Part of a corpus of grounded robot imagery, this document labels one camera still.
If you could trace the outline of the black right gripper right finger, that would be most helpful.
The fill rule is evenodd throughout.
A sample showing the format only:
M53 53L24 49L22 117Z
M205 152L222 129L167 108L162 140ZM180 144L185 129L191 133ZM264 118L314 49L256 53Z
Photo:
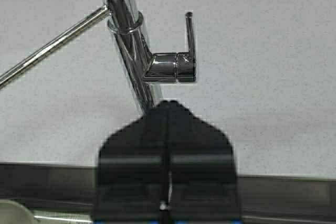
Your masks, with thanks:
M168 105L172 218L188 222L240 220L237 172L228 137L177 101Z

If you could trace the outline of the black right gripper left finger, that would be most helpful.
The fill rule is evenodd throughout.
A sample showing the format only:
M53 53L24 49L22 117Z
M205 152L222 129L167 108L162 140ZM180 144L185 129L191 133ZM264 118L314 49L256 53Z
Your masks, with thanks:
M168 102L112 133L99 150L94 223L159 222L168 206Z

